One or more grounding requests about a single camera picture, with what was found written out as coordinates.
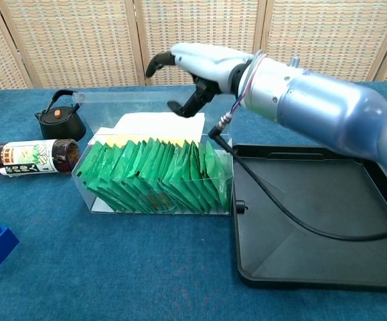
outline brown bottle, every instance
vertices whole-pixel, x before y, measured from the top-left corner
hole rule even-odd
[[[72,139],[2,142],[0,175],[69,172],[79,158],[79,146]]]

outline robotic arm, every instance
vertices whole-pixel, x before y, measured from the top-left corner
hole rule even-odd
[[[179,116],[194,116],[216,94],[233,94],[239,104],[273,122],[387,170],[387,101],[375,90],[298,64],[298,58],[283,64],[261,52],[178,43],[151,60],[146,76],[163,66],[179,66],[192,75],[196,90],[190,99],[183,106],[168,102]]]

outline table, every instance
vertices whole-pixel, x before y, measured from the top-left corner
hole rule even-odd
[[[387,82],[365,85],[387,99]],[[33,114],[54,91],[0,91],[0,142],[41,139]],[[235,143],[314,144],[243,109],[231,134]],[[69,175],[0,177],[0,224],[20,240],[0,266],[0,320],[387,320],[387,294],[247,288],[232,217],[93,215]]]

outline black tray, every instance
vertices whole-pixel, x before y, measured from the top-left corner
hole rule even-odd
[[[343,235],[387,230],[387,176],[373,162],[325,148],[236,145],[234,149],[296,216]],[[235,213],[238,270],[254,288],[387,292],[387,239],[365,243],[314,235],[289,221],[238,163]]]

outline bottle label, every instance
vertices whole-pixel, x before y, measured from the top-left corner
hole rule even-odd
[[[32,140],[31,142],[10,142],[1,151],[4,167],[2,175],[19,176],[37,173],[58,172],[52,160],[53,140]]]

